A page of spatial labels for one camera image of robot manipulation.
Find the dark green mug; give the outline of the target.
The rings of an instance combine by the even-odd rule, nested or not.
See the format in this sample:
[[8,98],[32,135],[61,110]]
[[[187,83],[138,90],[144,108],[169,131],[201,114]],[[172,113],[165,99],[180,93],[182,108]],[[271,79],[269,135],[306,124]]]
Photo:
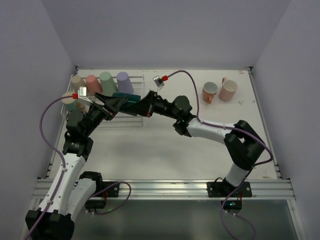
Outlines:
[[112,94],[112,97],[125,97],[128,98],[126,103],[122,106],[122,108],[127,108],[135,103],[138,103],[141,100],[140,95],[136,94],[129,94],[129,93],[124,93],[124,92],[115,92]]

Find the purple tumbler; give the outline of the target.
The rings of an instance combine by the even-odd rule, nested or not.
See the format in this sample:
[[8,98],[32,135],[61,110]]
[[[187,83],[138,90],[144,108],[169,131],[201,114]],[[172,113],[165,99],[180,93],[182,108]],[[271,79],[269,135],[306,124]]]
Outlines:
[[118,91],[126,94],[133,94],[134,88],[127,72],[119,72],[116,75]]

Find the floral beige mug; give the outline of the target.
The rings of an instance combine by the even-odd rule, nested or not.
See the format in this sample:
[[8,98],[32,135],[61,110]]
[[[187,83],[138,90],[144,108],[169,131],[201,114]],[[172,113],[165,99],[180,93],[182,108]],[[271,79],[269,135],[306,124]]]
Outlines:
[[61,100],[62,104],[68,112],[71,112],[77,108],[78,100],[73,98],[73,94],[74,92],[67,91],[62,95],[62,97],[68,97]]

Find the salmon textured mug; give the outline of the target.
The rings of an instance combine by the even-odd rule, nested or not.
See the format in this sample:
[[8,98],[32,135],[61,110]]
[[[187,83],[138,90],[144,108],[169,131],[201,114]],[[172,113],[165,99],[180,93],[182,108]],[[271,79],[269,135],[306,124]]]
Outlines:
[[202,87],[202,100],[211,104],[218,92],[218,86],[214,82],[206,82]]

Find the light pink mug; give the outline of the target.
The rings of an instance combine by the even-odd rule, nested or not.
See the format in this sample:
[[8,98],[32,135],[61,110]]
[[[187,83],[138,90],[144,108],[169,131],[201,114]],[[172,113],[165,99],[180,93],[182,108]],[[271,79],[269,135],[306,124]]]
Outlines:
[[222,79],[219,99],[224,102],[228,102],[234,97],[237,90],[238,90],[238,84],[234,80],[227,79],[226,77],[224,77]]

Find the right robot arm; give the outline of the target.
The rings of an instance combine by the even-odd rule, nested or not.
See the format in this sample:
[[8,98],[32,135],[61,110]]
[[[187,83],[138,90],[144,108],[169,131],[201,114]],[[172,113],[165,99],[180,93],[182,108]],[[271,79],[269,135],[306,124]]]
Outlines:
[[133,98],[129,97],[121,108],[122,112],[148,118],[153,114],[166,116],[176,120],[173,127],[181,136],[204,138],[225,145],[232,166],[223,181],[232,188],[241,184],[265,150],[264,142],[246,121],[226,125],[205,123],[191,113],[192,106],[184,95],[169,102],[151,90],[137,102]]

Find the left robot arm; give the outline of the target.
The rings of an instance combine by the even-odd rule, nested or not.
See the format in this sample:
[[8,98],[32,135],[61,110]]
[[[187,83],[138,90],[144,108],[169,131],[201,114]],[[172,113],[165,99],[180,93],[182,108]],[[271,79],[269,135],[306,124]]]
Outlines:
[[26,240],[70,240],[76,218],[85,203],[123,184],[116,181],[104,187],[99,172],[84,173],[78,178],[93,147],[91,133],[103,120],[112,120],[128,101],[125,96],[109,97],[97,93],[95,97],[102,103],[90,102],[87,113],[80,109],[68,113],[63,150],[50,146],[60,156],[61,164],[43,201],[36,210],[29,210],[25,217],[28,228]]

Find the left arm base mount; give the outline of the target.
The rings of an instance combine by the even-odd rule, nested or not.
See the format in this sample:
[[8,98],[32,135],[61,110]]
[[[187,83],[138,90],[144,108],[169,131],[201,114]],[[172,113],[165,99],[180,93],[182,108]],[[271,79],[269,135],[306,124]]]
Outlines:
[[91,197],[117,198],[119,195],[120,183],[116,181],[103,181],[98,185]]

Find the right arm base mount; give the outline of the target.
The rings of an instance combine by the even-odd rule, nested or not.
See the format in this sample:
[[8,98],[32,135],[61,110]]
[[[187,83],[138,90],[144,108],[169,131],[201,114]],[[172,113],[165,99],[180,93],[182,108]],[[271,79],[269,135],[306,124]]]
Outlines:
[[230,193],[232,193],[231,197],[233,198],[251,198],[253,196],[251,185],[248,181],[241,183],[238,187],[234,187],[221,177],[207,182],[206,190],[209,198],[225,198]]

